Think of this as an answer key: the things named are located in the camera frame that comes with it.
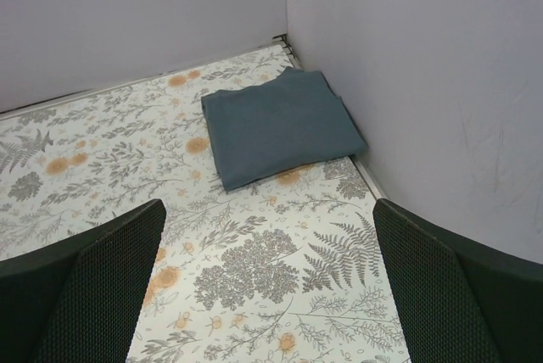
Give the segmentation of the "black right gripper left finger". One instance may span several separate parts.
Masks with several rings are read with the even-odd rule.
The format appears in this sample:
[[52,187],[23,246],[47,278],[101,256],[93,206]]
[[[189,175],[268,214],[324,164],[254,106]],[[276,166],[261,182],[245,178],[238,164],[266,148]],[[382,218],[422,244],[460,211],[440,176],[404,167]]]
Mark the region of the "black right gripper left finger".
[[165,227],[159,199],[1,263],[3,362],[123,362]]

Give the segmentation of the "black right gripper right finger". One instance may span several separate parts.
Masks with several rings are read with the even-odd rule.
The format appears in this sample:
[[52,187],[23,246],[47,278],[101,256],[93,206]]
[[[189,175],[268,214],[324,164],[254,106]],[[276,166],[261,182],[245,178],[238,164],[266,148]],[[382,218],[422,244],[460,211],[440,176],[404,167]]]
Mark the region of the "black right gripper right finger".
[[540,362],[542,266],[381,198],[373,219],[413,362]]

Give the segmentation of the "blue-grey t-shirt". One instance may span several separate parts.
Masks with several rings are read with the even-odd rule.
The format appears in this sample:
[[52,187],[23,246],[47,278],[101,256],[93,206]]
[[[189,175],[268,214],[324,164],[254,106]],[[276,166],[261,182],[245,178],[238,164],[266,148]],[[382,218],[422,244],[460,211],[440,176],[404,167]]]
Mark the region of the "blue-grey t-shirt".
[[360,154],[367,144],[320,71],[201,98],[216,171],[230,192],[302,165]]

